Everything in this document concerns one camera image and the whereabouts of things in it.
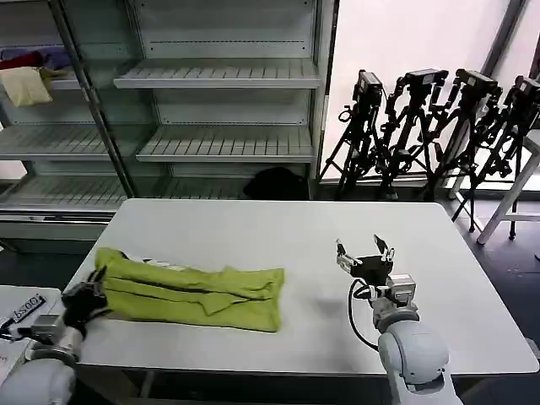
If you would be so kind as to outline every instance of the folded fabric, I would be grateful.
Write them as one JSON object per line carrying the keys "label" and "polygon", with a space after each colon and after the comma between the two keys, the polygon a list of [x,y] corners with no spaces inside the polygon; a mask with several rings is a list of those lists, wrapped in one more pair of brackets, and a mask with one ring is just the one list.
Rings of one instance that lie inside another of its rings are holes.
{"label": "folded fabric", "polygon": [[0,70],[0,82],[16,107],[52,101],[40,72],[35,67]]}
{"label": "folded fabric", "polygon": [[101,248],[95,257],[109,309],[128,319],[276,332],[284,270],[205,273],[128,260]]}
{"label": "folded fabric", "polygon": [[14,57],[0,62],[0,70],[22,68],[26,66],[33,68],[43,66],[43,56],[39,52],[31,52],[20,57]]}
{"label": "folded fabric", "polygon": [[[39,66],[44,66],[51,70],[60,70],[71,66],[71,60],[63,46],[46,46],[35,49],[41,54],[43,63]],[[28,55],[32,51],[26,48],[7,48],[0,52],[0,59],[6,61],[15,57]]]}

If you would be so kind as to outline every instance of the green cloth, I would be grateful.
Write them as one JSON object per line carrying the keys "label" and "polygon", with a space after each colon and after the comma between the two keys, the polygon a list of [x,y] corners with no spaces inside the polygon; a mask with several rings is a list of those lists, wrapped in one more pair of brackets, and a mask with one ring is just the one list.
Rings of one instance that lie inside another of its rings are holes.
{"label": "green cloth", "polygon": [[225,267],[205,273],[175,270],[126,259],[120,251],[100,248],[96,270],[109,309],[128,319],[166,321],[276,332],[280,327],[279,292],[284,270],[241,272]]}

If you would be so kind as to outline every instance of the shelf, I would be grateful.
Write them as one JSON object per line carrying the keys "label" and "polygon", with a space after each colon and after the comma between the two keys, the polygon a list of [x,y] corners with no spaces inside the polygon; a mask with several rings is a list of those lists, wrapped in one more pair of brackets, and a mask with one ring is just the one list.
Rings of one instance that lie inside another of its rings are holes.
{"label": "shelf", "polygon": [[113,175],[42,175],[26,177],[0,201],[7,211],[107,211],[126,200]]}
{"label": "shelf", "polygon": [[247,179],[177,177],[170,180],[162,198],[244,200]]}
{"label": "shelf", "polygon": [[[118,130],[116,143],[124,157],[131,156],[137,149],[140,137],[133,133],[137,128],[122,126]],[[6,127],[0,131],[0,159],[110,160],[97,128],[91,124]]]}
{"label": "shelf", "polygon": [[[49,79],[48,83],[46,82],[46,87],[51,90],[78,90],[81,88],[73,70],[69,70],[65,76]],[[0,91],[5,91],[2,83],[0,83]]]}
{"label": "shelf", "polygon": [[165,125],[139,151],[137,160],[310,163],[312,154],[307,127]]}
{"label": "shelf", "polygon": [[315,89],[310,59],[147,59],[120,78],[118,89]]}

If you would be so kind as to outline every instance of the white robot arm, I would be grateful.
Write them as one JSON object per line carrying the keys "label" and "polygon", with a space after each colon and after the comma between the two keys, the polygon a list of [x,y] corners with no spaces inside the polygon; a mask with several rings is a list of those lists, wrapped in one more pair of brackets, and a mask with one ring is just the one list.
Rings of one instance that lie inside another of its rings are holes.
{"label": "white robot arm", "polygon": [[0,329],[0,338],[36,341],[30,361],[0,386],[0,404],[68,405],[75,386],[74,367],[86,334],[85,325],[104,313],[105,297],[96,280],[81,283],[62,296],[62,316],[38,316],[31,327]]}
{"label": "white robot arm", "polygon": [[394,250],[375,236],[380,256],[353,258],[337,240],[337,264],[355,278],[352,298],[364,299],[373,308],[373,324],[381,333],[378,350],[390,382],[393,405],[462,405],[448,370],[449,354],[442,338],[420,322],[413,303],[416,283],[409,275],[391,275]]}
{"label": "white robot arm", "polygon": [[462,405],[448,371],[448,350],[419,321],[398,321],[379,337],[379,355],[394,403]]}

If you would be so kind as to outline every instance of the cable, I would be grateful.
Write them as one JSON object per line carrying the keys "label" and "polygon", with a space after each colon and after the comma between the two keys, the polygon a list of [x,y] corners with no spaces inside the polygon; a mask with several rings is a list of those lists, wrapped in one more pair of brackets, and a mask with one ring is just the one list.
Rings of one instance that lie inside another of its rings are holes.
{"label": "cable", "polygon": [[355,279],[353,281],[353,283],[351,284],[351,288],[350,290],[348,291],[348,321],[350,322],[351,324],[351,327],[353,328],[353,332],[354,334],[356,335],[356,337],[358,339],[360,339],[362,341],[363,344],[365,344],[366,346],[372,348],[373,350],[375,350],[376,352],[379,351],[379,348],[377,347],[376,344],[373,344],[371,342],[368,342],[365,337],[363,337],[360,332],[358,332],[358,329],[356,328],[356,325],[354,325],[354,318],[353,318],[353,292],[354,292],[354,287],[356,287],[356,284],[359,283],[360,280],[358,279]]}

